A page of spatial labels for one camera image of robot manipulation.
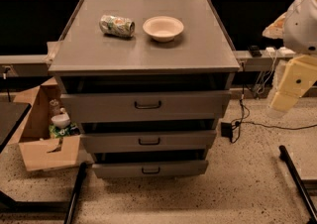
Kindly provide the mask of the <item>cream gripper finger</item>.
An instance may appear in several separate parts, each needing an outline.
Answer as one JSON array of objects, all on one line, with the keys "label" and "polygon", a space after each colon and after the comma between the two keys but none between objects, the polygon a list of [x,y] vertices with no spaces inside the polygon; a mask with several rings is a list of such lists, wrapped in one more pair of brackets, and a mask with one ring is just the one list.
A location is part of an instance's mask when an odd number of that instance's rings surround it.
[{"label": "cream gripper finger", "polygon": [[297,102],[298,99],[296,97],[271,91],[267,97],[266,115],[270,118],[281,118]]}]

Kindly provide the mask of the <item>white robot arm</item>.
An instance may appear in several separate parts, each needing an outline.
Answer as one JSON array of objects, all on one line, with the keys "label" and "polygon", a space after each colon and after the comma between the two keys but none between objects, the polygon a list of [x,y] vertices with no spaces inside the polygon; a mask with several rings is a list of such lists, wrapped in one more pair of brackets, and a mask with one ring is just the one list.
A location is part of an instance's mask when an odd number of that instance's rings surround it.
[{"label": "white robot arm", "polygon": [[294,0],[287,11],[263,31],[269,39],[283,40],[295,52],[275,69],[268,95],[267,115],[286,114],[317,81],[317,0]]}]

